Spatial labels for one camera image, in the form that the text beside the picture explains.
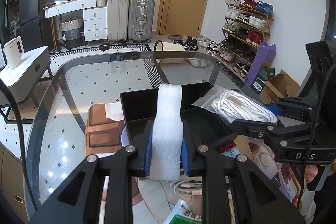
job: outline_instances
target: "open black box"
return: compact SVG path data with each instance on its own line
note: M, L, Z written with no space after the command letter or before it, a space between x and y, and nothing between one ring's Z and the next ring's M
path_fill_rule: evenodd
M237 135L232 133L217 114L192 105L211 88L210 83L182 85L181 119L187 122L190 133L198 135L205 145L219 149L233 142ZM136 135L144 133L147 121L154 120L158 90L120 93L130 143Z

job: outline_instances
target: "white bucket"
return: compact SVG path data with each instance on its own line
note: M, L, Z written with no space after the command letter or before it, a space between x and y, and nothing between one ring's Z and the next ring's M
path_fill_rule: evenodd
M179 51L185 52L185 49L180 44L174 44L169 42L162 42L158 40L155 42L154 51ZM184 58L164 58L164 59L156 59L158 63L182 63Z

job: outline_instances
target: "white foam block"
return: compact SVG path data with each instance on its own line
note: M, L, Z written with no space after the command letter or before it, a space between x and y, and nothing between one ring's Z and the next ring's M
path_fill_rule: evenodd
M177 180L179 178L183 139L181 100L180 85L160 85L152 135L151 179Z

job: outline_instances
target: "red sneaker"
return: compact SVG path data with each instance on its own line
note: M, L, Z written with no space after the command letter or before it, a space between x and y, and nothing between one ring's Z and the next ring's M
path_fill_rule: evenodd
M263 36L260 33L255 33L252 45L259 47L263 42Z
M256 6L258 2L255 2L254 0L245 0L243 3L239 3L239 6L253 9L254 6Z
M256 33L254 31L248 31L247 36L246 36L246 41L248 43L252 43L255 35L256 35Z

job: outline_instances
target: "white jug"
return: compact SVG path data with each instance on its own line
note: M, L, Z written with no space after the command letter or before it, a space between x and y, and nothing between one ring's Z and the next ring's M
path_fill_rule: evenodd
M21 63L21 56L24 53L21 37L13 38L3 46L9 70L14 70Z

